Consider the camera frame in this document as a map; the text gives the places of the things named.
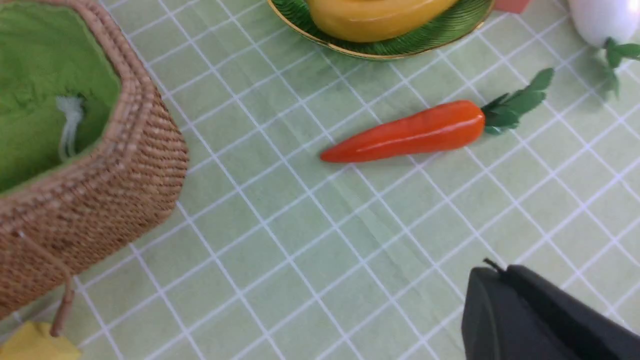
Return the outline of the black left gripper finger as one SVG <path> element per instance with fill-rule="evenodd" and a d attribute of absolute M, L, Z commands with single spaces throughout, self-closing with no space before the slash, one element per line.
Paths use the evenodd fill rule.
<path fill-rule="evenodd" d="M 468 276 L 467 360 L 637 360 L 639 336 L 528 267 L 490 259 Z"/>

